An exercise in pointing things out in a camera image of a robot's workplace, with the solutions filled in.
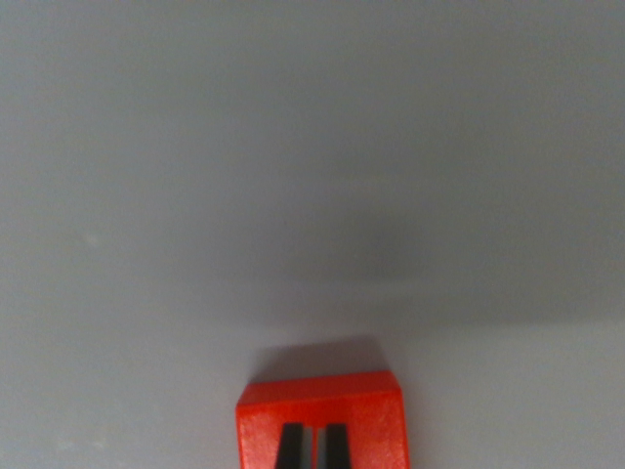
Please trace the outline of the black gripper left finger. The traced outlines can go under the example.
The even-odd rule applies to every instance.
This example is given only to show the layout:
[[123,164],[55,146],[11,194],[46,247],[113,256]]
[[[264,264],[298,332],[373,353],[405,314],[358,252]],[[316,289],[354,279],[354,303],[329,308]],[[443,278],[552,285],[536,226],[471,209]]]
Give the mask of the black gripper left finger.
[[303,423],[289,422],[282,426],[275,469],[311,469],[313,461],[313,429]]

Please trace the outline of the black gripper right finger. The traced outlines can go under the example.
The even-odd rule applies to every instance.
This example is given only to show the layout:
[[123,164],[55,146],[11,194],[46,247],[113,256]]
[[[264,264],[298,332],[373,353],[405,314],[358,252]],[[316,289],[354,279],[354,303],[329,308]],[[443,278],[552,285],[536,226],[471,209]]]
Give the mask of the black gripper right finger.
[[317,432],[317,469],[351,469],[348,426],[331,423]]

